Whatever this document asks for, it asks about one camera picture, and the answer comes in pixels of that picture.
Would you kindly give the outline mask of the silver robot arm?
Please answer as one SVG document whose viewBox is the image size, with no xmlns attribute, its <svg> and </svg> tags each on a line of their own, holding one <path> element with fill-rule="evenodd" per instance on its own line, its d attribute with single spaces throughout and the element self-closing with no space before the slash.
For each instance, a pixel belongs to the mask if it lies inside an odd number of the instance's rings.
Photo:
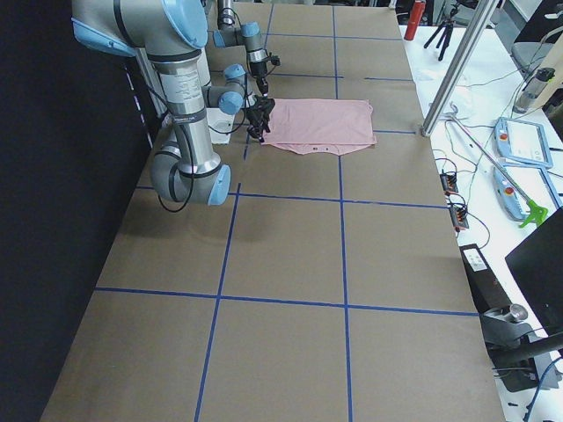
<svg viewBox="0 0 563 422">
<path fill-rule="evenodd" d="M 242 23 L 234 9 L 232 1 L 217 1 L 217 29 L 213 32 L 213 41 L 218 48 L 244 47 L 246 63 L 262 97 L 267 98 L 269 84 L 267 77 L 273 68 L 281 65 L 277 55 L 266 49 L 260 25 L 256 21 Z"/>
<path fill-rule="evenodd" d="M 173 129 L 151 166 L 159 199 L 223 204 L 231 172 L 213 150 L 208 109 L 243 113 L 257 140 L 268 131 L 275 102 L 267 67 L 280 61 L 267 52 L 259 24 L 238 22 L 230 1 L 218 2 L 213 33 L 200 1 L 75 1 L 72 24 L 75 38 L 90 49 L 126 57 L 144 49 L 157 73 Z M 222 87 L 201 82 L 198 61 L 209 40 L 219 48 L 245 48 L 247 64 L 229 66 Z"/>
</svg>

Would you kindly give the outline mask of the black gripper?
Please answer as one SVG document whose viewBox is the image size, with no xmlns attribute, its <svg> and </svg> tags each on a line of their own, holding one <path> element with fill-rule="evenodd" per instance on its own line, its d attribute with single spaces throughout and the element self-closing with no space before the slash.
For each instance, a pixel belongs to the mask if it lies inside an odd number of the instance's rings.
<svg viewBox="0 0 563 422">
<path fill-rule="evenodd" d="M 249 127 L 247 132 L 251 137 L 263 137 L 270 132 L 270 113 L 274 110 L 275 100 L 268 97 L 256 97 L 253 105 L 246 108 L 245 116 Z"/>
<path fill-rule="evenodd" d="M 249 66 L 251 76 L 254 78 L 260 93 L 267 98 L 269 87 L 267 83 L 268 69 L 267 64 L 271 63 L 274 67 L 280 65 L 280 58 L 267 51 L 253 51 L 249 53 Z"/>
</svg>

